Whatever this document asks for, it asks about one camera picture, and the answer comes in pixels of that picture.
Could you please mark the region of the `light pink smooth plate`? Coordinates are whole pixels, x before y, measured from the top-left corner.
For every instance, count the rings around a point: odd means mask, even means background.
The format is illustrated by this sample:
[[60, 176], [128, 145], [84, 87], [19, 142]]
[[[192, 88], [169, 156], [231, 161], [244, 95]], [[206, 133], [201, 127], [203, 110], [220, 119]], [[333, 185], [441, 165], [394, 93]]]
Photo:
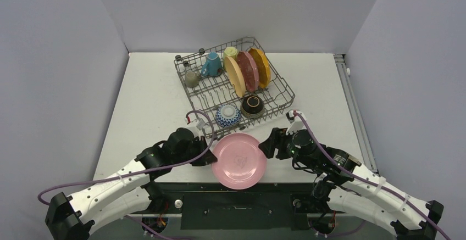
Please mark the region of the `light pink smooth plate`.
[[214, 147], [217, 162], [212, 172], [225, 187], [248, 189], [259, 182], [267, 168], [267, 158], [259, 149], [259, 141], [246, 133], [232, 133]]

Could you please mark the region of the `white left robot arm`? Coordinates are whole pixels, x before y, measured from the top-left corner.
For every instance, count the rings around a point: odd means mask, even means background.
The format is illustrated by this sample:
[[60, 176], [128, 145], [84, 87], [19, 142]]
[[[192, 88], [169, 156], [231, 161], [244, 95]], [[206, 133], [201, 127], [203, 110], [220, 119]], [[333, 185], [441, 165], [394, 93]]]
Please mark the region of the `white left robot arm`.
[[217, 162], [199, 130], [178, 128], [168, 139], [144, 149], [109, 177], [89, 187], [52, 197], [45, 224], [53, 239], [89, 239], [100, 228], [125, 215], [156, 213], [164, 196], [155, 180], [176, 166], [206, 166]]

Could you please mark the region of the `yellow polka dot plate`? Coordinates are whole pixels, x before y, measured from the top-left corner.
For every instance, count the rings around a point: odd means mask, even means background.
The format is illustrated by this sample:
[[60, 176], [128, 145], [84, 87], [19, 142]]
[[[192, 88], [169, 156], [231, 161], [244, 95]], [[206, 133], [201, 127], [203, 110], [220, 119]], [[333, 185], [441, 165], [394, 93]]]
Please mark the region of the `yellow polka dot plate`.
[[250, 48], [249, 54], [253, 57], [258, 73], [259, 73], [259, 88], [265, 89], [271, 82], [271, 69], [269, 61], [264, 52], [258, 48]]

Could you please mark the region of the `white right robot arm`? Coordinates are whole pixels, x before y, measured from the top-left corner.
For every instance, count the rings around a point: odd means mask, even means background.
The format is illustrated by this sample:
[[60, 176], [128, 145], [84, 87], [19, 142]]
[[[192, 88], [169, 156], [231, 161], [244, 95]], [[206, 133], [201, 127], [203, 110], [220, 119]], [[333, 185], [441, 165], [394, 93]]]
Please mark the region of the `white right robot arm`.
[[317, 211], [356, 216], [397, 239], [435, 239], [441, 232], [441, 203], [410, 196], [344, 150], [319, 143], [307, 129], [274, 128], [258, 147], [268, 159], [291, 159], [294, 169], [318, 176], [310, 195]]

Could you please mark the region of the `orange patterned small bowl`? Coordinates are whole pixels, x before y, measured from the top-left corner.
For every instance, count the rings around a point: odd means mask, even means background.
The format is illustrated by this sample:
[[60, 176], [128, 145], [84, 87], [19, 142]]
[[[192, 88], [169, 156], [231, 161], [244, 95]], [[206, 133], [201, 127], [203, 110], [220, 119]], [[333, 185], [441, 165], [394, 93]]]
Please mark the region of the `orange patterned small bowl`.
[[223, 104], [215, 113], [215, 119], [219, 127], [226, 128], [240, 122], [241, 112], [232, 104]]

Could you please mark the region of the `cream plate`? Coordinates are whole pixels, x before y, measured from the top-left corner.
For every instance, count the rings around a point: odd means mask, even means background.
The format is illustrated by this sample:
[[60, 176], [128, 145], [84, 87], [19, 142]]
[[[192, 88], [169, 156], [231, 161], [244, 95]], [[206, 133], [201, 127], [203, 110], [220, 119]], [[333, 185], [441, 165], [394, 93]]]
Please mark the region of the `cream plate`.
[[224, 59], [224, 68], [235, 93], [238, 97], [243, 98], [246, 93], [246, 85], [238, 63], [233, 58], [226, 57]]

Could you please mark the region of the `dark patterned cream bowl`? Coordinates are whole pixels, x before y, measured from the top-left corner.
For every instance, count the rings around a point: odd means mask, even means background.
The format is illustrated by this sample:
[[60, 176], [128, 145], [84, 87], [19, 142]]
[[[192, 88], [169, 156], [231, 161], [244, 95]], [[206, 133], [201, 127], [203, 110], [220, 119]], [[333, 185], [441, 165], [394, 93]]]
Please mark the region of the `dark patterned cream bowl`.
[[265, 113], [265, 105], [258, 95], [252, 94], [243, 97], [240, 111], [245, 118], [257, 119]]

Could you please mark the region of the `blue mug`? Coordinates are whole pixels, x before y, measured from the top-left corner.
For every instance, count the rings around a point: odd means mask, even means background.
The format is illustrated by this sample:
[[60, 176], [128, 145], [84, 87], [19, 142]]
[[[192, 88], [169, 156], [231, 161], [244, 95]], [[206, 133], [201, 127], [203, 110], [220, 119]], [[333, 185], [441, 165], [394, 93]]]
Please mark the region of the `blue mug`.
[[219, 54], [210, 52], [207, 54], [206, 62], [202, 66], [201, 76], [217, 77], [223, 72], [223, 66]]

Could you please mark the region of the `pale yellow mug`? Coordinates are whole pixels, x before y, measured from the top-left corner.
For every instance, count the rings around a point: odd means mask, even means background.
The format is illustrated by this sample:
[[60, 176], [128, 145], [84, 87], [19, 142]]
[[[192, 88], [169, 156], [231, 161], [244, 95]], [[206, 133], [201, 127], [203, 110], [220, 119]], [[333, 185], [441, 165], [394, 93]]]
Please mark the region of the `pale yellow mug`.
[[239, 51], [236, 47], [230, 46], [226, 47], [225, 50], [223, 51], [223, 58], [225, 59], [226, 57], [231, 57], [234, 60], [237, 59]]

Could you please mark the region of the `grey wire dish rack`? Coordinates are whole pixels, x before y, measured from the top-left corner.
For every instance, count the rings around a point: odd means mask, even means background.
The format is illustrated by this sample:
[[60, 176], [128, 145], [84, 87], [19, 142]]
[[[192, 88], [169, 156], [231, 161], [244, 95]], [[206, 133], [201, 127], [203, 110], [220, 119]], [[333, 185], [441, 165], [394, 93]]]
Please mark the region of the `grey wire dish rack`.
[[211, 48], [200, 48], [194, 53], [179, 53], [173, 61], [191, 109], [201, 110], [212, 119], [212, 123], [207, 123], [203, 131], [208, 138], [211, 138], [212, 134], [215, 134], [218, 139], [221, 139], [232, 132], [239, 132], [274, 119], [291, 108], [295, 100], [294, 91], [278, 73], [269, 59], [269, 54], [266, 53], [265, 57], [269, 61], [271, 69], [271, 82], [266, 88], [259, 88], [252, 92], [263, 100], [265, 106], [264, 114], [255, 119], [241, 116], [241, 119], [235, 125], [219, 126], [215, 118], [218, 108], [224, 104], [232, 104], [236, 108], [239, 108], [242, 103], [242, 98], [235, 93], [234, 86], [231, 84], [226, 71], [223, 71], [221, 75], [216, 77], [204, 76], [200, 78], [198, 85], [193, 88], [187, 87], [185, 74], [188, 71], [200, 73], [203, 64], [207, 60], [208, 53], [216, 52], [219, 54], [219, 57], [222, 57], [224, 50], [228, 46], [233, 46], [240, 51], [247, 51], [250, 48], [264, 50], [255, 37], [246, 36]]

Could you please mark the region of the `small grey-green mug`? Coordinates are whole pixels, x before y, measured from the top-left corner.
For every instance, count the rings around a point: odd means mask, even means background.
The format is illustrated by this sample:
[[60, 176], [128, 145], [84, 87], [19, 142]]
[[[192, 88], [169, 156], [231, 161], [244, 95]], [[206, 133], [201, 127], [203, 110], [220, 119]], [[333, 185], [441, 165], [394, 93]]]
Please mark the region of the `small grey-green mug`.
[[200, 80], [200, 74], [189, 70], [185, 74], [185, 86], [188, 88], [194, 88], [198, 86]]

